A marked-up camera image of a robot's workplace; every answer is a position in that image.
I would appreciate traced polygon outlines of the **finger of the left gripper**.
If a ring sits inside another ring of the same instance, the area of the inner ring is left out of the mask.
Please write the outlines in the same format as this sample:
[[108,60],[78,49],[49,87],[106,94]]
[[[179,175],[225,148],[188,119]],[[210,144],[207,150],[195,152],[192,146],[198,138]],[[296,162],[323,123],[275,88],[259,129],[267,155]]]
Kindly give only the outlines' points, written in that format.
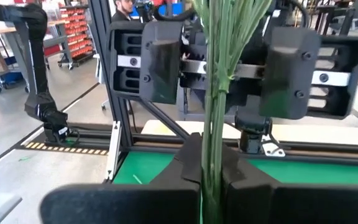
[[320,36],[306,28],[276,27],[264,68],[259,114],[301,119],[306,116]]
[[182,22],[153,21],[142,32],[139,94],[174,105],[181,63]]

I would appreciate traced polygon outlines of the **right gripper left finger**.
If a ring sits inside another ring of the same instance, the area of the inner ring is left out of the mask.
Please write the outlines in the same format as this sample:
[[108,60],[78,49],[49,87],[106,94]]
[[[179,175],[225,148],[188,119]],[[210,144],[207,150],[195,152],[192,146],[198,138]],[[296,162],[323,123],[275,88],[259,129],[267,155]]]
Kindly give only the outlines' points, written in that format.
[[49,192],[43,223],[197,224],[201,200],[201,135],[192,133],[148,184],[73,184]]

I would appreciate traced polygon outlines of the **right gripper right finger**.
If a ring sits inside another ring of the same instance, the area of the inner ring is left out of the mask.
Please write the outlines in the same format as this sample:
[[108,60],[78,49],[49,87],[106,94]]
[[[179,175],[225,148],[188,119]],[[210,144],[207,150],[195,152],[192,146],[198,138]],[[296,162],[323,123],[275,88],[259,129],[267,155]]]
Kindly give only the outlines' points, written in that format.
[[358,224],[358,185],[284,184],[222,147],[223,222]]

